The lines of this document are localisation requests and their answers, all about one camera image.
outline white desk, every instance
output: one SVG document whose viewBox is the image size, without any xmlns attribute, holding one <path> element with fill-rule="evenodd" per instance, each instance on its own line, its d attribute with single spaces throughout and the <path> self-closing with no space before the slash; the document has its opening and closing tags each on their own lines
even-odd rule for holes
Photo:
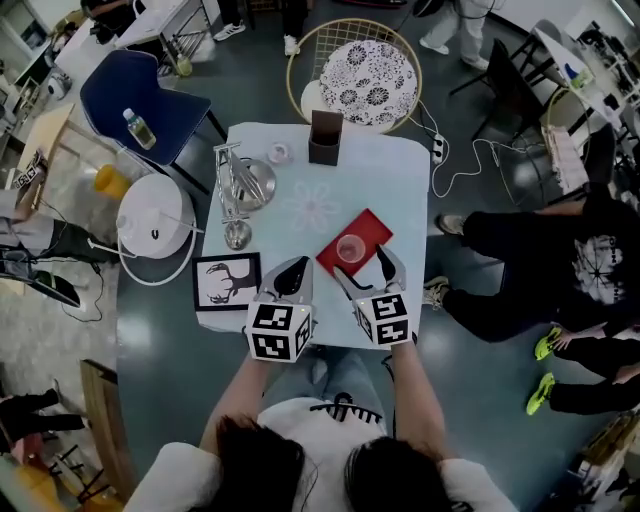
<svg viewBox="0 0 640 512">
<path fill-rule="evenodd" d="M 620 129 L 620 113 L 624 108 L 624 104 L 620 104 L 620 108 L 613 111 L 607 107 L 604 103 L 604 98 L 608 94 L 614 94 L 618 101 L 620 101 L 619 94 L 616 94 L 615 88 L 611 77 L 608 76 L 608 72 L 600 72 L 600 70 L 593 70 L 587 64 L 571 53 L 567 48 L 555 41 L 553 38 L 542 32 L 540 29 L 535 29 L 540 41 L 547 48 L 549 55 L 556 63 L 560 75 L 567 88 L 569 88 L 575 95 L 588 107 L 601 115 L 606 121 L 612 124 L 612 126 L 618 130 Z M 589 69 L 593 76 L 593 83 L 585 86 L 584 88 L 577 89 L 571 85 L 571 79 L 569 78 L 565 65 L 569 65 L 576 73 L 580 73 L 584 69 Z"/>
<path fill-rule="evenodd" d="M 309 130 L 307 125 L 260 123 L 230 128 L 228 140 L 242 142 L 235 150 L 239 157 L 265 159 L 274 142 L 287 143 L 294 155 L 291 164 L 274 166 L 275 196 L 262 210 L 251 214 L 248 222 L 253 237 L 244 252 L 260 253 L 263 274 L 290 258 L 309 256 L 318 321 L 313 343 L 376 348 L 358 327 L 340 285 L 315 261 L 328 243 L 369 208 L 393 232 L 386 245 L 406 267 L 408 310 L 417 334 L 427 241 L 429 151 L 400 137 L 345 130 L 337 167 L 310 164 Z M 211 198 L 202 255 L 231 254 L 223 237 L 217 191 Z M 382 288 L 379 260 L 369 260 L 355 279 Z M 200 325 L 209 329 L 240 332 L 247 312 L 197 312 L 197 316 Z"/>
</svg>

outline hand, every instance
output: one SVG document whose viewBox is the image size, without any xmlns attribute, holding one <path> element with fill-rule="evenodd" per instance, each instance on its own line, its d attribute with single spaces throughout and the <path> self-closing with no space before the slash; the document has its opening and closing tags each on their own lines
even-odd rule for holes
<svg viewBox="0 0 640 512">
<path fill-rule="evenodd" d="M 573 336 L 573 333 L 562 331 L 562 334 L 558 336 L 558 339 L 553 342 L 553 349 L 565 350 L 569 346 L 569 343 L 571 343 Z"/>
<path fill-rule="evenodd" d="M 614 384 L 626 384 L 629 380 L 640 374 L 640 367 L 638 366 L 623 366 L 616 373 Z"/>
</svg>

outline sneaker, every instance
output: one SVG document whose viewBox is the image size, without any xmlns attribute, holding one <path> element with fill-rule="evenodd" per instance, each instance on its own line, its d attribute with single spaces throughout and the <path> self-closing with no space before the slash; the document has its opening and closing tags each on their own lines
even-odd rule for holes
<svg viewBox="0 0 640 512">
<path fill-rule="evenodd" d="M 553 344 L 558 337 L 562 334 L 560 327 L 553 327 L 549 334 L 540 338 L 540 341 L 536 344 L 535 355 L 537 361 L 542 361 L 545 357 L 553 352 Z"/>
<path fill-rule="evenodd" d="M 284 36 L 284 54 L 286 57 L 292 55 L 298 55 L 300 48 L 298 48 L 298 40 L 293 36 Z"/>
<path fill-rule="evenodd" d="M 438 215 L 436 217 L 436 226 L 443 233 L 449 235 L 464 235 L 464 221 L 466 217 L 462 215 Z"/>
<path fill-rule="evenodd" d="M 427 50 L 433 50 L 434 52 L 437 52 L 440 55 L 449 55 L 449 48 L 446 45 L 443 44 L 442 46 L 431 46 L 427 42 L 427 36 L 420 38 L 420 46 L 422 46 L 423 48 L 426 48 Z"/>
<path fill-rule="evenodd" d="M 235 36 L 240 32 L 244 32 L 244 29 L 245 26 L 243 21 L 241 21 L 239 25 L 233 25 L 232 23 L 229 23 L 228 25 L 225 25 L 220 32 L 213 36 L 213 39 L 218 42 L 224 41 L 225 39 L 229 39 L 231 36 Z"/>
<path fill-rule="evenodd" d="M 547 373 L 542 377 L 538 385 L 538 390 L 531 396 L 527 403 L 527 414 L 529 416 L 533 416 L 545 400 L 551 396 L 551 390 L 555 383 L 556 380 L 553 378 L 552 373 Z"/>
<path fill-rule="evenodd" d="M 449 290 L 449 279 L 445 276 L 434 277 L 422 285 L 422 304 L 428 304 L 434 311 L 442 307 L 442 298 Z"/>
<path fill-rule="evenodd" d="M 482 57 L 478 57 L 475 60 L 465 59 L 461 57 L 462 62 L 464 62 L 467 66 L 471 66 L 478 71 L 482 71 L 483 73 L 489 69 L 489 61 L 487 59 L 483 59 Z"/>
</svg>

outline red tray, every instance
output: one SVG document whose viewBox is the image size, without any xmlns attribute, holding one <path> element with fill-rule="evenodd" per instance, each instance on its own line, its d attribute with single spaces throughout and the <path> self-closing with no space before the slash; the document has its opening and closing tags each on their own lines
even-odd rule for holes
<svg viewBox="0 0 640 512">
<path fill-rule="evenodd" d="M 365 243 L 364 257 L 356 263 L 347 263 L 338 256 L 338 241 L 345 235 L 357 235 Z M 375 254 L 376 244 L 384 245 L 392 236 L 393 232 L 367 208 L 316 256 L 316 260 L 331 275 L 334 275 L 334 265 L 339 265 L 354 276 Z"/>
</svg>

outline blue chair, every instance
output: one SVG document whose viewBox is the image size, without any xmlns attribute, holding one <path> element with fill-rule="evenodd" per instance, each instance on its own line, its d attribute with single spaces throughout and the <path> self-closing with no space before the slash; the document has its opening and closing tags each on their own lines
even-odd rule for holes
<svg viewBox="0 0 640 512">
<path fill-rule="evenodd" d="M 189 183 L 209 194 L 176 159 L 205 116 L 224 141 L 227 133 L 211 112 L 211 101 L 162 89 L 157 69 L 158 61 L 148 53 L 116 50 L 107 55 L 80 91 L 87 119 L 96 133 L 116 140 L 156 171 L 166 174 L 160 166 L 171 166 Z M 122 117 L 127 108 L 140 115 L 156 136 L 157 142 L 151 149 L 143 149 L 129 133 Z"/>
</svg>

